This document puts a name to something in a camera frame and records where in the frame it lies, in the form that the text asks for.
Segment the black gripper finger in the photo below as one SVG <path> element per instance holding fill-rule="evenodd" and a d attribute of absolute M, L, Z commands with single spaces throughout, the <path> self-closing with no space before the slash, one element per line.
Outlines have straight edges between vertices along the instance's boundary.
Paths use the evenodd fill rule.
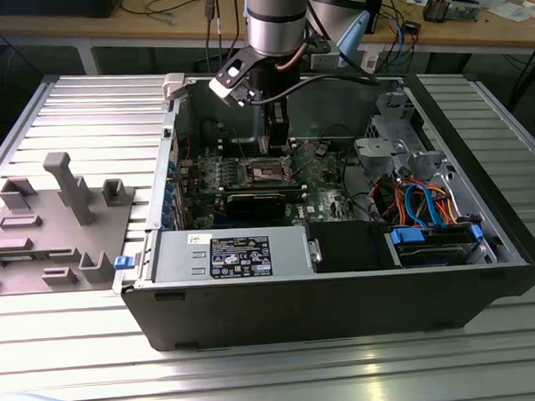
<path fill-rule="evenodd" d="M 287 100 L 277 100 L 266 107 L 270 155 L 280 155 L 287 146 L 290 119 L 287 115 Z"/>

